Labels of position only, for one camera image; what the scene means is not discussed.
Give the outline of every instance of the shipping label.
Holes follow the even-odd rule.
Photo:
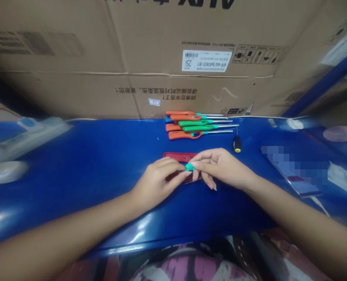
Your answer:
[[[182,71],[225,72],[232,52],[183,50]]]
[[[344,58],[347,57],[347,35],[338,42],[331,51],[320,61],[321,64],[329,66],[338,65]]]

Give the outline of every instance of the small black screwdriver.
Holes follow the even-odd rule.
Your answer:
[[[240,136],[238,135],[238,127],[236,127],[235,141],[233,142],[233,149],[236,153],[240,153],[242,148],[242,143]]]

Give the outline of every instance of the barcode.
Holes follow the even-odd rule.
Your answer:
[[[185,57],[198,57],[198,54],[196,54],[196,53],[186,53]]]

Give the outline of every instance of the phone screen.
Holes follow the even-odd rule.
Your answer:
[[[281,149],[276,148],[274,146],[262,146],[261,152],[288,181],[292,188],[302,197],[321,195],[322,192],[318,187],[310,182],[311,179],[309,177],[306,177],[305,169],[297,169],[300,165],[290,160],[294,157],[289,157]]]

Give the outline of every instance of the blue workbench surface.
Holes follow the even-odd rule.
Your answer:
[[[278,128],[264,118],[235,119],[243,142],[239,154],[232,152],[234,134],[170,141],[161,119],[73,122],[69,132],[21,158],[31,164],[27,175],[0,185],[0,241],[130,191],[147,165],[164,152],[198,153],[223,147],[257,174],[294,194],[260,153],[260,146],[291,142],[317,149],[320,145],[304,133],[280,129],[285,120],[275,122]],[[346,219],[347,194],[330,184],[327,190],[320,201],[333,216]],[[304,202],[320,210],[310,199]],[[179,186],[161,205],[113,233],[88,256],[241,235],[272,226],[269,216],[243,192],[224,184],[216,192],[198,181]]]

